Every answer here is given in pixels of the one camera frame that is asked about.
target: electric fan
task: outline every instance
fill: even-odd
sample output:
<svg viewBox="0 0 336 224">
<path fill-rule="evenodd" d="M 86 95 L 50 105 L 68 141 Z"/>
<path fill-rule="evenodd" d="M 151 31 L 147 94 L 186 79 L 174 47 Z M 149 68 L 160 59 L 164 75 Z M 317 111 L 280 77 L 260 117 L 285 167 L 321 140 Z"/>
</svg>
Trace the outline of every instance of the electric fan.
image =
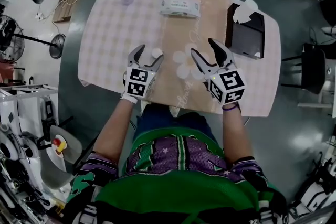
<svg viewBox="0 0 336 224">
<path fill-rule="evenodd" d="M 23 30 L 18 23 L 7 15 L 0 15 L 0 62 L 15 63 L 25 49 L 24 40 L 49 45 L 50 56 L 58 59 L 62 56 L 65 35 L 57 34 L 51 42 L 23 35 Z"/>
</svg>

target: floor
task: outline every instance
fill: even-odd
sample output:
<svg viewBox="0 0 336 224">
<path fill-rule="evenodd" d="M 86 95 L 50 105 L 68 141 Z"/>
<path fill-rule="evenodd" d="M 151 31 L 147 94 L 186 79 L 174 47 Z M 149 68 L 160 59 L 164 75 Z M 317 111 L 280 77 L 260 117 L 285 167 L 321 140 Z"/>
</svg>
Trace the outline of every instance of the floor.
<svg viewBox="0 0 336 224">
<path fill-rule="evenodd" d="M 309 26 L 313 27 L 319 41 L 327 40 L 319 29 L 326 26 L 317 0 L 255 0 L 259 9 L 273 17 L 279 24 L 281 34 L 282 58 L 296 55 L 302 51 L 302 44 L 309 41 Z M 49 57 L 48 47 L 26 42 L 26 50 L 20 62 L 26 67 L 25 78 L 34 76 L 35 83 L 59 85 L 59 116 L 62 119 L 73 115 L 75 119 L 68 125 L 68 130 L 87 145 L 103 127 L 115 107 L 119 95 L 99 87 L 83 87 L 77 79 L 78 52 L 81 35 L 86 19 L 95 0 L 79 0 L 70 26 L 59 24 L 65 33 L 69 27 L 62 60 Z M 45 0 L 41 5 L 44 13 L 50 12 L 54 0 Z M 57 29 L 50 22 L 34 19 L 38 7 L 29 0 L 15 0 L 8 7 L 25 33 L 50 40 Z M 295 79 L 281 67 L 280 82 Z M 246 128 L 253 144 L 255 157 L 260 163 L 269 181 L 272 182 L 291 201 L 294 193 L 311 169 L 311 161 L 319 151 L 325 151 L 334 121 L 328 116 L 329 111 L 322 109 L 298 108 L 298 100 L 310 100 L 314 97 L 302 94 L 298 89 L 279 87 L 267 118 L 251 118 Z M 140 106 L 133 112 L 136 121 Z M 219 115 L 205 114 L 214 135 L 222 142 L 222 119 Z M 122 160 L 125 160 L 132 141 L 133 130 L 129 128 L 125 141 Z"/>
<path fill-rule="evenodd" d="M 32 0 L 11 0 L 5 13 L 18 22 L 24 35 L 50 42 L 58 31 L 67 34 L 69 22 L 58 23 L 55 26 L 51 22 L 52 14 L 41 21 L 38 21 L 36 14 L 42 13 L 47 17 L 57 3 L 58 0 L 44 0 L 39 7 Z M 25 50 L 17 65 L 26 68 L 22 74 L 25 81 L 28 82 L 30 76 L 33 76 L 35 84 L 45 83 L 57 87 L 60 63 L 61 59 L 55 60 L 50 57 L 48 46 L 25 40 Z"/>
</svg>

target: gray chair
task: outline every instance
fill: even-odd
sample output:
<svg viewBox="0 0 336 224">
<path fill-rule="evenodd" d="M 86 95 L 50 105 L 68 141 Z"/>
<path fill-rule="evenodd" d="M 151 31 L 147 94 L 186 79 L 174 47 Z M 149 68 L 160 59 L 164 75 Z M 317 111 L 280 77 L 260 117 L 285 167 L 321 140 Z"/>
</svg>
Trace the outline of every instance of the gray chair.
<svg viewBox="0 0 336 224">
<path fill-rule="evenodd" d="M 61 135 L 67 142 L 67 148 L 62 152 L 64 160 L 74 164 L 81 155 L 81 143 L 77 138 L 64 129 L 52 125 L 50 127 L 50 139 L 53 140 L 57 134 Z M 39 153 L 41 161 L 41 178 L 47 187 L 51 189 L 59 189 L 74 178 L 72 173 L 64 172 L 51 161 L 47 149 L 40 150 Z"/>
</svg>

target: black box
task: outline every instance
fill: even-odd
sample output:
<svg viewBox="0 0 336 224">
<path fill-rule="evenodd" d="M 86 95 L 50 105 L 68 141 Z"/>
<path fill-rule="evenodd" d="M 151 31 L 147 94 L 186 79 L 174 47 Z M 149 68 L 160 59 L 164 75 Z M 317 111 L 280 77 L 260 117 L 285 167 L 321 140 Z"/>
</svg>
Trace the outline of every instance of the black box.
<svg viewBox="0 0 336 224">
<path fill-rule="evenodd" d="M 227 10 L 225 46 L 236 54 L 253 59 L 264 57 L 265 22 L 264 16 L 254 12 L 251 20 L 239 24 L 233 21 L 233 15 L 239 5 L 233 3 Z"/>
</svg>

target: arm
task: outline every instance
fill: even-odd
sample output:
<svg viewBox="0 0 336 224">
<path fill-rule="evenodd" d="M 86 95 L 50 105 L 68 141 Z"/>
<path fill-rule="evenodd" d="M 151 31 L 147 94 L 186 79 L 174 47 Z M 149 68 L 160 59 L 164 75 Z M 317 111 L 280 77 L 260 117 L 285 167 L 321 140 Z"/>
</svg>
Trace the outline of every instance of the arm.
<svg viewBox="0 0 336 224">
<path fill-rule="evenodd" d="M 225 109 L 232 107 L 234 104 L 224 106 Z M 231 164 L 240 158 L 253 155 L 238 107 L 223 111 L 223 144 L 225 157 Z"/>
<path fill-rule="evenodd" d="M 101 130 L 93 151 L 118 164 L 134 104 L 121 99 Z"/>
</svg>

